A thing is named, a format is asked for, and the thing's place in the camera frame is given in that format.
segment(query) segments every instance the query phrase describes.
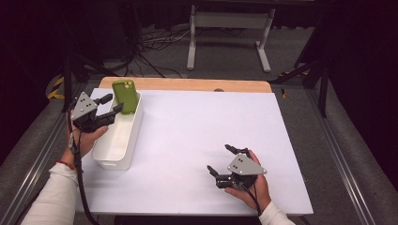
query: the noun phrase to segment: black cable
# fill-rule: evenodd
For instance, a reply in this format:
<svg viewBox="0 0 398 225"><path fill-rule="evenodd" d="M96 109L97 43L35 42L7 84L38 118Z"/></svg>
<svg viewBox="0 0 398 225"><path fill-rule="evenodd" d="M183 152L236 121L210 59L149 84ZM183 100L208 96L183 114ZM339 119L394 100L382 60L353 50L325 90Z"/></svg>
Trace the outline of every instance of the black cable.
<svg viewBox="0 0 398 225"><path fill-rule="evenodd" d="M106 69L106 70L109 70L109 71L117 71L117 70L120 70L121 68L124 68L124 67L127 66L129 63L131 63L132 58L133 58L133 57L128 57L127 60L126 60L126 62L124 62L124 63L122 63L122 64L120 64L120 65L117 65L117 66L115 66L115 67L105 67L105 69ZM84 69L85 69L88 73L90 73L90 74L92 74L92 75L96 75L96 74L101 74L101 73L102 73L102 72L100 72L100 71L98 71L98 70L96 70L96 69L94 69L94 68L87 68L87 67L85 67Z"/></svg>
<svg viewBox="0 0 398 225"><path fill-rule="evenodd" d="M141 46L144 47L143 53L147 53L150 50L156 50L156 51L163 50L163 49L167 48L168 46L170 46L171 44L179 42L183 38L183 36L185 36L188 33L188 31L190 31L190 30L189 29L179 30L174 33L173 33L173 31L170 31L170 34L167 36L157 36L154 38L145 39L142 42L140 42ZM181 33L184 33L184 32L185 32L185 34L182 37L180 37L180 38L177 37Z"/></svg>
<svg viewBox="0 0 398 225"><path fill-rule="evenodd" d="M252 193L243 185L243 183L239 184L249 195L250 197L253 199L255 205L257 206L257 214L260 217L261 216L261 207L260 204L258 203L257 199L254 198L254 196L252 195Z"/></svg>
<svg viewBox="0 0 398 225"><path fill-rule="evenodd" d="M135 60L135 58L134 58L134 62L135 62L135 64L138 66L138 68L140 69L141 76L144 77L144 74L143 74L143 71L142 71L142 69L141 69L141 66L137 63L137 60Z"/></svg>
<svg viewBox="0 0 398 225"><path fill-rule="evenodd" d="M311 223L307 220L305 216L300 216L301 220L305 223L305 225L311 225Z"/></svg>
<svg viewBox="0 0 398 225"><path fill-rule="evenodd" d="M68 115L67 115L67 121L68 121L68 128L69 128L69 132L71 135L71 138L73 139L73 157L74 157L74 166L77 170L77 180L78 180L78 184L79 184L79 190L80 190L80 196L82 198L82 203L83 203L83 208L84 208L84 213L87 216L88 220L94 224L94 225L99 225L98 222L93 218L93 216L91 215L90 209L88 208L88 203L87 203L87 198L85 197L85 191L84 191L84 184L83 184L83 174L82 174L82 156L80 154L80 138L82 137L82 132L80 132L79 134L79 140L78 143L76 144L76 142L74 141L74 137L73 137L73 130L72 130L72 124L70 121L70 110L71 107L69 107L68 110Z"/></svg>
<svg viewBox="0 0 398 225"><path fill-rule="evenodd" d="M242 34L245 29L236 29L236 30L238 30L237 33L232 33L229 30L232 30L232 29L223 29L223 28L219 29L219 31L221 31L221 32L223 32L225 34L231 35L231 36L238 36L238 35Z"/></svg>
<svg viewBox="0 0 398 225"><path fill-rule="evenodd" d="M140 59L138 59L138 60L139 60L141 63L143 63L143 64L145 64L145 65L147 65L147 66L150 66L149 64L143 62L142 60L140 60ZM178 76L179 76L180 78L183 78L182 75L181 75L178 71L176 71L176 70L174 70L174 69L172 69L172 68L158 67L158 66L152 66L152 67L161 68L161 69L166 69L166 70L173 71L173 72L175 72L176 74L178 74Z"/></svg>
<svg viewBox="0 0 398 225"><path fill-rule="evenodd" d="M254 197L255 197L255 199L257 199L257 189L255 188L255 185L253 185L253 187L254 187Z"/></svg>
<svg viewBox="0 0 398 225"><path fill-rule="evenodd" d="M159 74L159 75L161 75L163 78L166 78L162 73L160 73L157 69L156 69L156 67L154 67L143 55L141 55L139 52L138 52L138 54L140 55L140 57L142 57L144 60L146 60L146 62L153 68L153 69L155 69L155 71Z"/></svg>
<svg viewBox="0 0 398 225"><path fill-rule="evenodd" d="M156 37L156 38L159 38L159 37L161 37L161 35L163 35L163 33L166 33L166 32L164 30L149 31L149 32L143 33L143 36L152 36L152 38L154 38L152 34L156 34L156 33L160 33Z"/></svg>
<svg viewBox="0 0 398 225"><path fill-rule="evenodd" d="M134 74L134 73L132 72L132 69L129 70L129 74L131 74L131 75L134 76L134 77L138 77L136 74Z"/></svg>
<svg viewBox="0 0 398 225"><path fill-rule="evenodd" d="M126 65L126 72L125 72L124 77L126 77L126 75L127 75L128 72L129 72L129 64Z"/></svg>

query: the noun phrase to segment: metal stand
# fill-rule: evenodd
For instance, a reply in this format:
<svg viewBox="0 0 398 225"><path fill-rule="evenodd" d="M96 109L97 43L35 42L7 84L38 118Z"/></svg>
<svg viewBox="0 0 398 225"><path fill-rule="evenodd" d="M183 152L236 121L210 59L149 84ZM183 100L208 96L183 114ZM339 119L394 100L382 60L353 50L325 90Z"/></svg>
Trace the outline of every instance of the metal stand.
<svg viewBox="0 0 398 225"><path fill-rule="evenodd" d="M247 28L263 29L263 37L256 41L255 45L261 60L261 65L265 72L271 72L269 62L264 51L269 29L272 25L275 9L271 9L269 14L250 14L250 13L219 13L219 12L196 12L196 7L191 6L191 42L188 52L187 70L193 70L195 64L196 27L224 27L224 28Z"/></svg>

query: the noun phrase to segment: hand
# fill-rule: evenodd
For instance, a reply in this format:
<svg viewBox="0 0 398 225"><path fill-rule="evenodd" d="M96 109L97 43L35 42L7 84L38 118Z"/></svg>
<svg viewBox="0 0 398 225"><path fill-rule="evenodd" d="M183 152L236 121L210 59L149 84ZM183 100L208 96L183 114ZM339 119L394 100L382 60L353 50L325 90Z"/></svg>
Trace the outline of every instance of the hand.
<svg viewBox="0 0 398 225"><path fill-rule="evenodd" d="M78 144L80 141L81 157L84 157L93 148L95 141L108 130L107 126L103 126L98 128L96 131L92 133L83 132L81 135L81 131L77 127L75 127L73 123L71 125L73 130L73 139L75 143ZM67 128L67 144L69 144L69 138L70 138L70 133L69 129ZM74 165L74 155L72 154L68 145L65 148L64 155L61 157L61 160L69 163L70 165Z"/></svg>
<svg viewBox="0 0 398 225"><path fill-rule="evenodd" d="M258 165L261 165L260 162L258 161L257 156L253 153L252 150L249 151L249 154L254 162L256 162ZM249 191L252 193L253 196L257 196L257 201L260 204L261 212L263 212L271 202L271 197L269 196L268 183L266 177L263 174L258 174L254 185L249 188ZM251 207L254 210L257 210L255 202L246 191L235 189L233 187L230 188L227 187L225 189L225 192L237 197L238 199L241 199L249 207Z"/></svg>

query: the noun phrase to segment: green object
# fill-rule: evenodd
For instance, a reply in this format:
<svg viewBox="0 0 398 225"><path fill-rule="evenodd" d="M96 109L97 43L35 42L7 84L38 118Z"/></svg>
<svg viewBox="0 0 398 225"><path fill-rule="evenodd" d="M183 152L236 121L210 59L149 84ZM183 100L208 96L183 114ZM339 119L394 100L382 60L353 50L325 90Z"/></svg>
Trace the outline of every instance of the green object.
<svg viewBox="0 0 398 225"><path fill-rule="evenodd" d="M134 81L123 80L112 83L114 89L115 99L118 104L123 102L122 114L135 113L138 105L138 94L135 90Z"/></svg>

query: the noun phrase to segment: white table surface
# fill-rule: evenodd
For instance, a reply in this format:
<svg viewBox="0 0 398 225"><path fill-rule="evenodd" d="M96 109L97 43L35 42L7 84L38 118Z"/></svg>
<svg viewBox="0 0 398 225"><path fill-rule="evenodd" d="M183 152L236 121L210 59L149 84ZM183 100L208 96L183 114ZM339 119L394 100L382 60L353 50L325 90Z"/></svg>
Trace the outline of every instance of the white table surface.
<svg viewBox="0 0 398 225"><path fill-rule="evenodd" d="M226 167L235 155L224 148L227 143L254 151L268 170L272 200L286 214L313 213L274 94L140 92L145 112L130 168L106 171L90 155L83 158L92 213L256 215L244 202L218 189L207 170L210 165L219 174L230 174ZM112 89L97 88L91 97L108 93ZM100 106L99 114L106 109L109 106ZM77 209L83 211L81 202Z"/></svg>

